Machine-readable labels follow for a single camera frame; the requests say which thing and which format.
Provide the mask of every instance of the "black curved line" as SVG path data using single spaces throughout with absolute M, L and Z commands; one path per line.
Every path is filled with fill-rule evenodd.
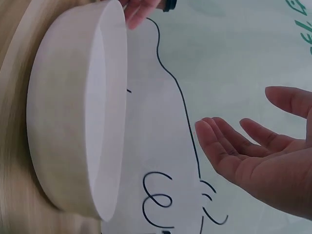
M 156 54 L 157 54 L 157 59 L 158 59 L 158 62 L 159 64 L 161 65 L 161 67 L 175 80 L 175 83 L 181 93 L 181 97 L 182 97 L 182 101 L 183 101 L 183 105 L 184 105 L 184 110 L 185 110 L 185 114 L 186 114 L 186 119 L 187 119 L 187 122 L 188 122 L 188 126 L 189 126 L 189 130 L 190 130 L 190 135 L 191 135 L 191 138 L 192 138 L 192 143 L 193 143 L 193 148 L 194 148 L 194 152 L 195 152 L 195 156 L 196 156 L 196 161 L 197 161 L 197 169 L 198 169 L 198 177 L 199 179 L 201 178 L 201 174 L 200 174 L 200 167 L 199 167 L 199 159 L 198 159 L 198 154 L 197 154 L 197 150 L 196 150 L 196 146 L 195 146 L 195 141 L 194 141 L 194 137 L 193 137 L 193 134 L 192 134 L 192 128 L 191 128 L 191 124 L 190 124 L 190 119 L 189 119 L 189 115 L 188 115 L 188 112 L 187 112 L 187 109 L 186 109 L 186 103 L 185 103 L 185 99 L 184 99 L 184 95 L 182 93 L 182 89 L 177 81 L 177 79 L 175 78 L 175 76 L 168 71 L 167 68 L 165 68 L 165 66 L 162 64 L 161 60 L 160 60 L 160 57 L 159 57 L 159 43 L 160 43 L 160 30 L 159 30 L 159 26 L 157 25 L 157 23 L 155 21 L 153 21 L 152 19 L 150 18 L 147 18 L 148 20 L 150 20 L 151 22 L 153 22 L 157 28 L 157 31 L 158 31 L 158 42 L 157 42 L 157 49 L 156 49 Z
M 205 212 L 206 216 L 207 216 L 213 223 L 215 223 L 215 224 L 217 224 L 217 225 L 223 225 L 223 224 L 226 223 L 226 221 L 228 221 L 228 218 L 229 218 L 228 215 L 226 215 L 226 218 L 225 218 L 225 220 L 224 220 L 223 222 L 219 223 L 219 222 L 215 221 L 215 220 L 208 214 L 208 212 L 206 211 L 205 207 L 203 207 L 203 211 Z
M 203 196 L 207 197 L 210 201 L 213 201 L 213 199 L 211 198 L 211 196 L 209 196 L 208 194 L 202 194 Z
M 203 232 L 203 227 L 204 227 L 204 216 L 201 217 L 201 225 L 200 225 L 200 232 L 199 232 L 199 234 L 201 234 Z
M 170 204 L 167 207 L 170 207 L 171 204 L 172 204 L 172 198 L 169 197 L 168 195 L 165 195 L 165 194 L 154 194 L 154 195 L 148 196 L 147 198 L 144 199 L 144 201 L 142 203 L 142 210 L 143 210 L 144 218 L 147 220 L 147 222 L 149 222 L 151 225 L 153 225 L 153 226 L 155 226 L 157 228 L 164 228 L 164 229 L 173 229 L 173 228 L 175 228 L 175 227 L 162 227 L 162 226 L 156 225 L 152 221 L 150 221 L 149 218 L 147 217 L 147 215 L 145 213 L 145 203 L 146 203 L 146 201 L 148 199 L 150 199 L 151 197 L 154 197 L 154 196 L 165 196 L 166 198 L 168 198 L 170 200 Z
M 168 208 L 170 205 L 169 205 L 169 206 L 163 206 L 163 205 L 161 205 L 161 204 L 160 204 L 155 198 L 153 198 L 153 196 L 147 191 L 147 188 L 146 188 L 146 185 L 145 185 L 145 179 L 146 179 L 147 176 L 149 176 L 149 175 L 151 175 L 151 174 L 163 175 L 163 176 L 167 177 L 167 178 L 170 179 L 170 180 L 172 180 L 172 178 L 171 178 L 169 175 L 167 175 L 167 174 L 165 174 L 165 173 L 163 173 L 163 172 L 149 172 L 149 173 L 147 173 L 147 174 L 143 177 L 143 189 L 144 189 L 145 193 L 147 194 L 147 196 L 148 196 L 151 200 L 153 200 L 153 202 L 155 202 L 158 206 L 163 207 L 163 208 Z
M 208 183 L 208 182 L 206 182 L 206 181 L 204 181 L 204 180 L 201 180 L 200 182 L 202 182 L 202 183 L 208 185 L 208 186 L 212 189 L 212 191 L 216 194 L 216 190 L 214 189 L 214 187 L 213 187 L 210 183 Z

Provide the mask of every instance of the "white surface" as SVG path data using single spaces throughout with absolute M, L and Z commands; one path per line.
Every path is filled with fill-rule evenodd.
M 228 210 L 209 210 L 222 200 L 200 182 L 183 99 L 174 78 L 159 64 L 157 42 L 157 28 L 149 20 L 128 31 L 131 93 L 124 159 L 116 211 L 103 224 L 105 234 L 199 234 L 202 219 L 212 222 L 203 207 L 216 222 L 227 219 Z M 147 199 L 148 193 L 160 204 Z
M 174 74 L 185 97 L 190 125 L 203 117 L 225 118 L 238 131 L 238 121 L 251 117 L 281 134 L 305 136 L 305 121 L 272 106 L 264 96 L 269 85 L 312 90 L 310 45 L 295 24 L 312 21 L 281 1 L 178 0 L 169 14 L 155 12 L 160 26 L 159 55 Z M 217 194 L 199 187 L 195 153 L 181 95 L 156 59 L 157 28 L 145 21 L 128 32 L 129 75 L 125 151 L 117 209 L 104 234 L 307 234 L 310 221 L 257 201 L 226 182 L 212 169 L 195 140 L 201 178 Z M 147 191 L 172 198 L 168 208 L 147 198 Z M 212 197 L 212 202 L 201 193 Z M 166 197 L 155 197 L 169 205 Z M 217 225 L 202 212 L 206 207 Z
M 108 221 L 123 156 L 127 41 L 117 0 L 76 7 L 41 42 L 27 97 L 27 133 L 43 190 L 68 212 Z

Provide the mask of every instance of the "white paper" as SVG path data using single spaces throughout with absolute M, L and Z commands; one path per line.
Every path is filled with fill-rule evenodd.
M 240 132 L 238 121 L 251 117 L 279 133 L 304 136 L 304 120 L 273 107 L 264 88 L 312 87 L 310 46 L 295 24 L 309 19 L 285 0 L 178 0 L 171 14 L 155 13 L 153 19 L 160 27 L 160 60 L 181 87 L 190 121 L 179 86 L 157 59 L 157 27 L 146 20 L 128 32 L 131 93 L 121 188 L 114 217 L 103 224 L 103 233 L 311 232 L 311 222 L 271 208 L 218 176 L 197 140 L 195 147 L 192 141 L 194 122 L 214 116 L 225 118 Z M 150 222 L 143 214 L 148 197 L 143 178 L 149 172 L 164 174 L 149 175 L 147 191 L 172 199 L 168 208 L 151 199 L 144 204 Z M 162 206 L 171 201 L 165 196 L 155 199 Z

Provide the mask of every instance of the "black marker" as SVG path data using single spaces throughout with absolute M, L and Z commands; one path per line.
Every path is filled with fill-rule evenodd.
M 157 9 L 161 9 L 163 12 L 174 10 L 176 7 L 177 0 L 161 0 L 158 4 Z

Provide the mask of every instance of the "finger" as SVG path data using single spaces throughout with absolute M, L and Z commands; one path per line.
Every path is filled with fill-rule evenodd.
M 242 160 L 225 151 L 213 129 L 205 121 L 197 122 L 195 129 L 199 144 L 215 171 L 228 181 L 235 183 L 235 173 Z
M 122 5 L 122 7 L 125 7 L 125 5 L 127 5 L 129 0 L 119 0 L 120 4 Z
M 237 150 L 233 147 L 233 145 L 224 137 L 222 132 L 220 131 L 219 127 L 215 123 L 215 121 L 212 118 L 204 118 L 202 119 L 204 122 L 208 123 L 210 127 L 212 128 L 217 140 L 220 142 L 220 144 L 223 146 L 223 148 L 226 150 L 226 152 L 229 155 L 237 156 L 239 153 Z
M 279 135 L 248 118 L 242 119 L 240 125 L 252 139 L 274 153 L 284 150 L 295 140 L 290 136 Z
M 140 0 L 130 0 L 126 9 L 124 10 L 126 22 L 129 22 L 130 18 L 136 13 L 141 5 Z
M 250 157 L 266 157 L 271 154 L 266 148 L 251 143 L 243 135 L 235 131 L 225 120 L 218 117 L 213 119 L 224 137 L 233 145 L 239 154 Z
M 312 108 L 312 93 L 302 89 L 271 86 L 265 93 L 273 105 L 296 116 L 307 118 Z
M 129 28 L 135 29 L 157 7 L 159 0 L 142 0 L 138 11 L 129 21 Z

